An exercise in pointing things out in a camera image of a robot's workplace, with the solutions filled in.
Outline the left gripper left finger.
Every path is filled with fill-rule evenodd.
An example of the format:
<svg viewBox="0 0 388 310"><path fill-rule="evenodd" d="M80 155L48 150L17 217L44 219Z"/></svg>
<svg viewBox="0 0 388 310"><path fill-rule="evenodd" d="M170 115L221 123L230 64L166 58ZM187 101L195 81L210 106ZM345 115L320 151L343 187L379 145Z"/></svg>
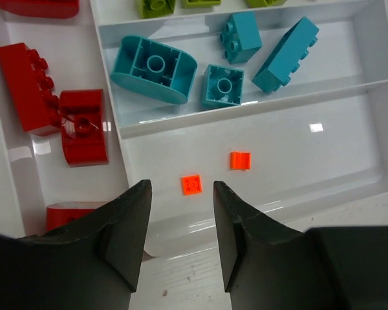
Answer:
<svg viewBox="0 0 388 310"><path fill-rule="evenodd" d="M152 186L41 236L0 234L0 309L127 309L136 291Z"/></svg>

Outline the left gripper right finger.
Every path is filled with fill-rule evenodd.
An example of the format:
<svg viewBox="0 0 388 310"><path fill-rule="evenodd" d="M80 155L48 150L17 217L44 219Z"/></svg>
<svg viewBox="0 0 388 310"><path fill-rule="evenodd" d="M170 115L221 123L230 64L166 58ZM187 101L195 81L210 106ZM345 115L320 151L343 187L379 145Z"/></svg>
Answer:
<svg viewBox="0 0 388 310"><path fill-rule="evenodd" d="M223 181L213 184L213 208L233 309L388 309L388 226L300 232Z"/></svg>

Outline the red flower lego brick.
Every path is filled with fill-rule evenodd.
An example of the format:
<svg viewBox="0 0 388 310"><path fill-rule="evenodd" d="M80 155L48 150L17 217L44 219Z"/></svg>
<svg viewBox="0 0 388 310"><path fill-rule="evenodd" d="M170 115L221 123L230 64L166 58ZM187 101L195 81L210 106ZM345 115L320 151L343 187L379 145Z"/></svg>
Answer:
<svg viewBox="0 0 388 310"><path fill-rule="evenodd" d="M106 201L71 201L46 207L46 232L68 224L105 205Z"/></svg>

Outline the tiny orange lego piece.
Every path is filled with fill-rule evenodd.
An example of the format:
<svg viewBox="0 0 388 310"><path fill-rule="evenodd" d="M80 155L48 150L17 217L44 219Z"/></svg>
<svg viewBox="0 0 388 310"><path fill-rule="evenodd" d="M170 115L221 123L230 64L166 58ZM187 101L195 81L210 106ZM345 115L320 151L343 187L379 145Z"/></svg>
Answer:
<svg viewBox="0 0 388 310"><path fill-rule="evenodd" d="M231 152L230 169L231 170L250 170L252 164L252 154L250 152Z"/></svg>

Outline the small orange plate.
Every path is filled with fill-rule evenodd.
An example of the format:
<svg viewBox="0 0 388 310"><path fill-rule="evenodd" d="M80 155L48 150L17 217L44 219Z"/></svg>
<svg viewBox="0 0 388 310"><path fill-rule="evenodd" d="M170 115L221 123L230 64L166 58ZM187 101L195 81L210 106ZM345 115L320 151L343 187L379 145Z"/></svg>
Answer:
<svg viewBox="0 0 388 310"><path fill-rule="evenodd" d="M199 174L181 177L183 195L199 194L202 192L201 178Z"/></svg>

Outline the red arch lego brick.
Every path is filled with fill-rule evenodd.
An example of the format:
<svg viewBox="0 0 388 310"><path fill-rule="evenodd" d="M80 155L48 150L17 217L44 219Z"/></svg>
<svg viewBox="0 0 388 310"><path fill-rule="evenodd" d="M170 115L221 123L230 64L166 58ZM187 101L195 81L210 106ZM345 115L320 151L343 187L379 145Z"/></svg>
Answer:
<svg viewBox="0 0 388 310"><path fill-rule="evenodd" d="M102 89L61 92L61 143L65 160L71 167L109 162L103 108Z"/></svg>

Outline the red slope lego brick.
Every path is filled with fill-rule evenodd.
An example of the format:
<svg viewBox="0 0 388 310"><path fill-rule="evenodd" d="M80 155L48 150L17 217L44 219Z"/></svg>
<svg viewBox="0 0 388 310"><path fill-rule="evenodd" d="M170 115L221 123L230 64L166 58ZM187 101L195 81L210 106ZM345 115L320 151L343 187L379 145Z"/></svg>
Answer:
<svg viewBox="0 0 388 310"><path fill-rule="evenodd" d="M46 59L17 43L0 46L0 65L22 129L41 137L59 132L59 97Z"/></svg>

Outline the small teal lego brick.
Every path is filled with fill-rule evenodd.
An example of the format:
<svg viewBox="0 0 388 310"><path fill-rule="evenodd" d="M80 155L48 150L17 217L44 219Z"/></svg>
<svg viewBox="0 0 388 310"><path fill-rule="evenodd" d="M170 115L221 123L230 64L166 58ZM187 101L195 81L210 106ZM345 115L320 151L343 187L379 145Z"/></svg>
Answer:
<svg viewBox="0 0 388 310"><path fill-rule="evenodd" d="M239 106L243 84L243 70L210 64L203 75L200 102L207 109Z"/></svg>

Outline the teal rounded lego brick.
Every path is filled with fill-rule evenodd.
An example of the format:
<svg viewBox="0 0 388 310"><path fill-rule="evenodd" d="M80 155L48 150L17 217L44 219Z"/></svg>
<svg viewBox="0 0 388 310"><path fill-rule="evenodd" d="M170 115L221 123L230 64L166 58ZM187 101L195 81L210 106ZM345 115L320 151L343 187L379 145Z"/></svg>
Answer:
<svg viewBox="0 0 388 310"><path fill-rule="evenodd" d="M174 105L188 98L198 68L183 50L142 36L125 36L110 79L131 92Z"/></svg>

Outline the teal stepped lego brick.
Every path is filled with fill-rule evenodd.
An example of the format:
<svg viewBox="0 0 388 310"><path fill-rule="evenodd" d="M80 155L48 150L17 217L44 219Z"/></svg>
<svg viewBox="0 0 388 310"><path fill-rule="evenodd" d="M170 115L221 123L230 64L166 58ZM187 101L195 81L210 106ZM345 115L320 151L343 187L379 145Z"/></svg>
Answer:
<svg viewBox="0 0 388 310"><path fill-rule="evenodd" d="M300 68L300 61L309 54L317 41L319 28L307 17L302 17L289 29L272 50L252 83L265 94L271 94L291 81L290 75Z"/></svg>

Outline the teal square lego brick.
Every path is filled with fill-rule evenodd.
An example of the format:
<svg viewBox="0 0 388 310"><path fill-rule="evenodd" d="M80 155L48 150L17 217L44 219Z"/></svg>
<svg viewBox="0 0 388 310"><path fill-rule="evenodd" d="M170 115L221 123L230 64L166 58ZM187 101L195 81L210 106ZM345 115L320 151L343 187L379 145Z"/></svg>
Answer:
<svg viewBox="0 0 388 310"><path fill-rule="evenodd" d="M253 12L232 14L219 39L224 47L224 57L231 65L248 62L263 46Z"/></svg>

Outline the red wedge lego brick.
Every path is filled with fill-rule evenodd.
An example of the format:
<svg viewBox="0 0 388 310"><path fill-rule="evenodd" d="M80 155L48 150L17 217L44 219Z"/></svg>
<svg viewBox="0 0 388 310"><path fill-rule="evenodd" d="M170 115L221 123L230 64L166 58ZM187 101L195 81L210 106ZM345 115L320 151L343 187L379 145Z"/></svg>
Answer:
<svg viewBox="0 0 388 310"><path fill-rule="evenodd" d="M19 16L68 19L78 14L80 1L0 0L0 9Z"/></svg>

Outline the small green lego brick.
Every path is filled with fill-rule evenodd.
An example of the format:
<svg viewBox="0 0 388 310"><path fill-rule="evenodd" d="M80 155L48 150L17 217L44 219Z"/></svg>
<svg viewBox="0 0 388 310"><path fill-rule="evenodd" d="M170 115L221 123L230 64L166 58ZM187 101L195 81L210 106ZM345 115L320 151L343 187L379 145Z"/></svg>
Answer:
<svg viewBox="0 0 388 310"><path fill-rule="evenodd" d="M136 9L142 19L164 17L174 13L175 0L136 0Z"/></svg>

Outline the green square lego brick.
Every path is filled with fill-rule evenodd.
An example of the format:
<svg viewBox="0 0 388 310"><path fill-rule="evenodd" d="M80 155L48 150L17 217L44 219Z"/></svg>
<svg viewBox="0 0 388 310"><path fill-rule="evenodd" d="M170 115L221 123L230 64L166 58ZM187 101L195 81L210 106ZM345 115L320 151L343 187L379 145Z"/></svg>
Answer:
<svg viewBox="0 0 388 310"><path fill-rule="evenodd" d="M219 6L221 0L181 0L183 8L209 8Z"/></svg>

